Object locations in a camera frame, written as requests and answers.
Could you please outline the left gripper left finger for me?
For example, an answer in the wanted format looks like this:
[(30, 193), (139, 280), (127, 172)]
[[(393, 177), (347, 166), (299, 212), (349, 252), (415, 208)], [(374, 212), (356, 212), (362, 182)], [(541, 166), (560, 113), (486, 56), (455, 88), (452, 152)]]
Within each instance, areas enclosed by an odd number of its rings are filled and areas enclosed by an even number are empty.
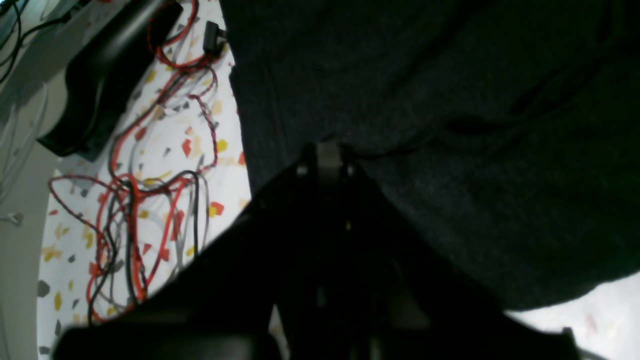
[(274, 306), (292, 350), (313, 305), (320, 145), (253, 198), (234, 223), (151, 298), (103, 325), (67, 330), (55, 360), (281, 360)]

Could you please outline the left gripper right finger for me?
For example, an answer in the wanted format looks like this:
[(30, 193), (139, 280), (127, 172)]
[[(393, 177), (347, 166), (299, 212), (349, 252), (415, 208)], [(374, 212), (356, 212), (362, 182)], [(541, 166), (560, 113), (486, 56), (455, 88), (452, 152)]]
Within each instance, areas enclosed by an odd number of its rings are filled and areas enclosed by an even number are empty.
[(320, 314), (327, 354), (357, 360), (578, 360), (572, 331), (505, 315), (430, 248), (350, 151), (320, 144)]

